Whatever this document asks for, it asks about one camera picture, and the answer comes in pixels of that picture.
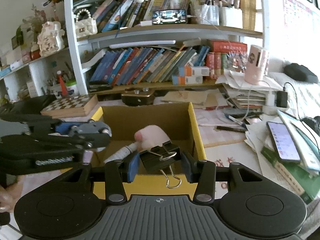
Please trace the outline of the person left hand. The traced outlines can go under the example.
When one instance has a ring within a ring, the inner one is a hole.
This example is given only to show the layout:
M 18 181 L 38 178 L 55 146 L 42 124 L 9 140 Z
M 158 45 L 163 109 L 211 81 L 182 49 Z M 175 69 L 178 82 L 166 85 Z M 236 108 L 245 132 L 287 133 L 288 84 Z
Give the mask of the person left hand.
M 17 203 L 17 201 L 21 197 L 21 194 L 23 191 L 24 181 L 25 181 L 25 176 L 18 176 L 17 181 L 15 183 L 13 183 L 12 185 L 8 186 L 6 189 L 4 189 L 1 186 L 0 213 L 13 211 L 15 204 Z

